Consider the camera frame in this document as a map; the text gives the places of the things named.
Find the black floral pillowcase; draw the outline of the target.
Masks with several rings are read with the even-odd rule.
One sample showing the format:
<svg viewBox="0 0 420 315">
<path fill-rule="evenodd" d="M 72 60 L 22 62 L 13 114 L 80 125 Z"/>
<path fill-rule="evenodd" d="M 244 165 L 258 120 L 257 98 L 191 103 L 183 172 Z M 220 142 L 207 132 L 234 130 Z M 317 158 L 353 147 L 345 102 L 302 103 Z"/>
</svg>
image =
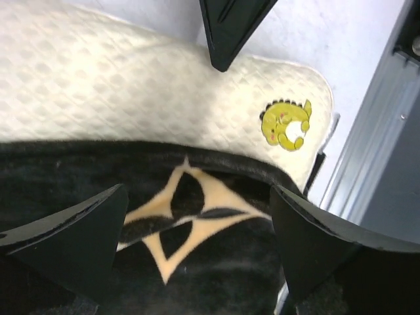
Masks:
<svg viewBox="0 0 420 315">
<path fill-rule="evenodd" d="M 1 145 L 1 232 L 115 185 L 128 206 L 100 303 L 2 314 L 273 314 L 284 284 L 270 192 L 301 189 L 248 158 L 141 141 Z"/>
</svg>

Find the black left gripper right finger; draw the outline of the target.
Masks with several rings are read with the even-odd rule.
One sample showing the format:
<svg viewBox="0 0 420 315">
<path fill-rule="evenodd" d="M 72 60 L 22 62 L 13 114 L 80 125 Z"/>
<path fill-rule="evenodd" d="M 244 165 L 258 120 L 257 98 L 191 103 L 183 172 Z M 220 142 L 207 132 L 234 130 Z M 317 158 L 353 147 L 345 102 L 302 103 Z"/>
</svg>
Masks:
<svg viewBox="0 0 420 315">
<path fill-rule="evenodd" d="M 297 303 L 419 303 L 419 244 L 362 228 L 282 186 L 271 189 L 270 208 Z"/>
</svg>

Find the cream yellow-edged pillow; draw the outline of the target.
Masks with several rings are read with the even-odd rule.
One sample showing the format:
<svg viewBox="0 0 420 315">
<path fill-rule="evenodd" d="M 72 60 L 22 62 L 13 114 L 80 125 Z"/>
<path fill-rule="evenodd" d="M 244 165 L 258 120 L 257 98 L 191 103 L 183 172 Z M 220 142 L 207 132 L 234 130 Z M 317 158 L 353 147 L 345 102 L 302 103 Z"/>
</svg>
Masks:
<svg viewBox="0 0 420 315">
<path fill-rule="evenodd" d="M 166 142 L 308 181 L 333 95 L 312 68 L 203 47 L 59 1 L 1 2 L 1 140 Z"/>
</svg>

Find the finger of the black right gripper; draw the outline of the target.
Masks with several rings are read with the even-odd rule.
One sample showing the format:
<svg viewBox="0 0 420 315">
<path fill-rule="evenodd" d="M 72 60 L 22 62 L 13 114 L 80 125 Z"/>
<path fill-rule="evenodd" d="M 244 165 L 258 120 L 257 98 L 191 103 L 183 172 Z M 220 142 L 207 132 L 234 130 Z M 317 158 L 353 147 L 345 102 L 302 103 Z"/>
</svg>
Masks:
<svg viewBox="0 0 420 315">
<path fill-rule="evenodd" d="M 277 0 L 200 0 L 211 65 L 230 67 Z"/>
</svg>

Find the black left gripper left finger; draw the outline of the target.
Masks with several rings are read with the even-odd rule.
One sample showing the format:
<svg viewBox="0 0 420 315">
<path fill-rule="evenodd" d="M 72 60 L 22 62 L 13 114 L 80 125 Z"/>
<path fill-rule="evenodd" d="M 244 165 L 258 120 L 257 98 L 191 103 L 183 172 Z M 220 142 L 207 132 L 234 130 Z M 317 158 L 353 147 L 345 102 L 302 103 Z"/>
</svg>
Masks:
<svg viewBox="0 0 420 315">
<path fill-rule="evenodd" d="M 77 205 L 1 232 L 1 306 L 102 301 L 128 206 L 115 185 Z"/>
</svg>

